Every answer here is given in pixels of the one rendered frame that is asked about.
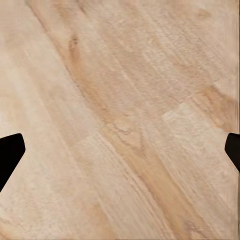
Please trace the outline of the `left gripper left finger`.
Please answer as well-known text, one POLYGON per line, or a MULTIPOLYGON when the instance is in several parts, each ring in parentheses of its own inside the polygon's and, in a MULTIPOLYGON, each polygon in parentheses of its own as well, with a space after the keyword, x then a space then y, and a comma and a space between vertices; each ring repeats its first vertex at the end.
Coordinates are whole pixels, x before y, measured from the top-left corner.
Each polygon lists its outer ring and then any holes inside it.
POLYGON ((21 133, 0 139, 0 192, 25 152, 21 133))

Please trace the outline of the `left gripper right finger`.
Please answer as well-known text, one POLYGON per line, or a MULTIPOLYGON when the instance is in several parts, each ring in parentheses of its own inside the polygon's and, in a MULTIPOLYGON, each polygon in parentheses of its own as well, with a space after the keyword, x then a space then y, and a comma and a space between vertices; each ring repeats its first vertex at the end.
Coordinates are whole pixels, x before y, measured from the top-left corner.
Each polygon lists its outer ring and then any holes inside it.
POLYGON ((240 172, 240 135, 229 133, 224 150, 240 172))

